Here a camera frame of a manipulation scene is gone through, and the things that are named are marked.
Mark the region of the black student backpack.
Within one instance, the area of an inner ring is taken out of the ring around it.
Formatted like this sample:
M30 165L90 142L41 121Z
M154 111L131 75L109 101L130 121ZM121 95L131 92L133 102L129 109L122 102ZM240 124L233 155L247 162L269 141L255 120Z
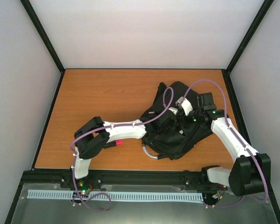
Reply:
M157 153L157 159L169 158L178 160L191 150L198 142L212 135L213 132L205 125L189 123L182 117L184 110L175 103L180 97L185 97L195 109L198 108L198 93L182 82L174 82L170 86L160 83L155 99L141 117L146 117L148 112L154 114L168 110L170 107L178 109L176 114L178 126L174 135L154 133L142 139L144 147L150 147Z

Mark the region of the pink black highlighter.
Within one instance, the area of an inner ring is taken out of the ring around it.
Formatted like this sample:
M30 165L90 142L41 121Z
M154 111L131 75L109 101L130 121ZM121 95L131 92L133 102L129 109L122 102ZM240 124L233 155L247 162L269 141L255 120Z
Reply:
M111 147L116 147L116 146L119 146L122 144L122 140L115 140L115 141L112 141L112 142L109 142L107 143L105 146L104 146L104 149L107 149L107 148L111 148Z

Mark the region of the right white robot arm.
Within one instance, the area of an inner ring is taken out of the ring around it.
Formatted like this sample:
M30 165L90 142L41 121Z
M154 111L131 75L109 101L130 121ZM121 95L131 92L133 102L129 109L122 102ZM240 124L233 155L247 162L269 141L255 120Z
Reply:
M264 192L266 200L271 175L270 157L260 154L243 138L226 111L217 109L211 93L198 95L197 102L197 109L185 97L180 97L176 104L184 110L190 122L205 124L221 140L234 162L232 169L203 168L206 181L225 185L236 196Z

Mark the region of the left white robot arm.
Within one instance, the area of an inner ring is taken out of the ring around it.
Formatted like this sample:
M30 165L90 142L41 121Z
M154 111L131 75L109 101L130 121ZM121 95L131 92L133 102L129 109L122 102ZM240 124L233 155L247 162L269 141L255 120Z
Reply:
M88 169L92 158L96 157L108 144L124 139L143 139L157 133L167 124L176 120L176 112L171 107L161 113L148 112L146 117L129 122L107 122L100 116L89 120L74 134L70 144L74 163L71 182L78 188L88 182Z

